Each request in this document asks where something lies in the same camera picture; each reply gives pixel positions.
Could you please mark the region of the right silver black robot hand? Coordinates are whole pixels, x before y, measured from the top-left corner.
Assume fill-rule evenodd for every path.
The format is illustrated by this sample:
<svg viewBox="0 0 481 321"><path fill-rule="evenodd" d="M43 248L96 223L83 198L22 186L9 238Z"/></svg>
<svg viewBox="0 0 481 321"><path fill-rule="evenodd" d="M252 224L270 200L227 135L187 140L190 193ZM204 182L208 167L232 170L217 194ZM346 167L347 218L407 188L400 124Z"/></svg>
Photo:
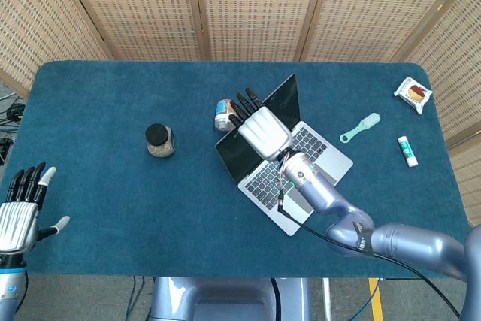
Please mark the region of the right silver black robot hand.
<svg viewBox="0 0 481 321"><path fill-rule="evenodd" d="M249 99L238 93L238 102L230 101L234 113L228 115L240 135L264 160L280 161L293 155L291 131L249 87L245 92Z"/></svg>

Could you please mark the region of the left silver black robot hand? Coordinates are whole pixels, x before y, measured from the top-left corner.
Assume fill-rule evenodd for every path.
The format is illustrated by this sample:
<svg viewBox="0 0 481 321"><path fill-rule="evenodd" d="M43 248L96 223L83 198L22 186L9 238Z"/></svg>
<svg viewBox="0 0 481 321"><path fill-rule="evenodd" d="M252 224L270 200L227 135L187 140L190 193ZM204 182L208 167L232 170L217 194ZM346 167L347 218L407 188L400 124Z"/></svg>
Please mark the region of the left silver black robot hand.
<svg viewBox="0 0 481 321"><path fill-rule="evenodd" d="M69 223L65 215L45 228L38 228L48 186L56 168L45 168L44 162L19 170L11 179L5 201L1 204L1 255L18 256L28 253L34 245L60 233Z"/></svg>

